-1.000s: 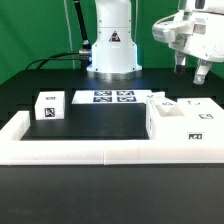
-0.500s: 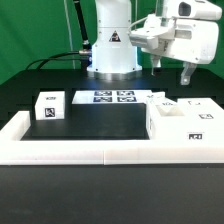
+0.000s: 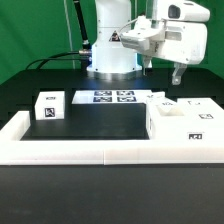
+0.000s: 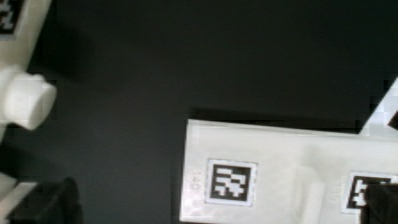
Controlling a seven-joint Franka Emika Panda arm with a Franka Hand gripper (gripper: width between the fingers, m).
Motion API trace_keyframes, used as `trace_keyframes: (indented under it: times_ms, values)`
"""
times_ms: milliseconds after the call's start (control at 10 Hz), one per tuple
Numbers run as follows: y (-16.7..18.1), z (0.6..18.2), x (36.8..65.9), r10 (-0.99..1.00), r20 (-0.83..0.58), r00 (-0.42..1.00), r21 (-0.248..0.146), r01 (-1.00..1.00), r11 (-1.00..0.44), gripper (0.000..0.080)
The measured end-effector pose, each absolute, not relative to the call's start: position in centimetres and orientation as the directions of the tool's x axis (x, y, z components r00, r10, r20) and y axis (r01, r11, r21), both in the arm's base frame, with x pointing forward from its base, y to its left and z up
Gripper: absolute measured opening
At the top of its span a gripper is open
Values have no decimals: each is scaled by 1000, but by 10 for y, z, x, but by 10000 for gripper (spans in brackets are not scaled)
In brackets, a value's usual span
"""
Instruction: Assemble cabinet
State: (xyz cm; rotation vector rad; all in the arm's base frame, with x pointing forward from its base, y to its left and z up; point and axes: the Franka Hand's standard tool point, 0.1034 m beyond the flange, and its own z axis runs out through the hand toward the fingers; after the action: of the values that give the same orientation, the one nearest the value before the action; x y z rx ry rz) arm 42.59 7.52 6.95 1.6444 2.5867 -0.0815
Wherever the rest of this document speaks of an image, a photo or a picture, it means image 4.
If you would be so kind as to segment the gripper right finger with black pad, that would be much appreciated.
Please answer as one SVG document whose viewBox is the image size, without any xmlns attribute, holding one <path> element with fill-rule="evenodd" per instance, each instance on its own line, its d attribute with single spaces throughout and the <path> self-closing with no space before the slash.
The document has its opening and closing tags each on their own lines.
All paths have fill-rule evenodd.
<svg viewBox="0 0 398 224">
<path fill-rule="evenodd" d="M 398 224 L 398 184 L 371 184 L 364 197 L 360 224 Z"/>
</svg>

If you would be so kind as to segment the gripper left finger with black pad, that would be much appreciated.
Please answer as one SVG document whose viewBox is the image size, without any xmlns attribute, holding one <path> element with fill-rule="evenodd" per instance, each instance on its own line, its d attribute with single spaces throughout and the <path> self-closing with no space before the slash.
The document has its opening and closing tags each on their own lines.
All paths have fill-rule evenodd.
<svg viewBox="0 0 398 224">
<path fill-rule="evenodd" d="M 8 224 L 81 224 L 79 192 L 72 178 L 39 183 L 5 220 Z"/>
</svg>

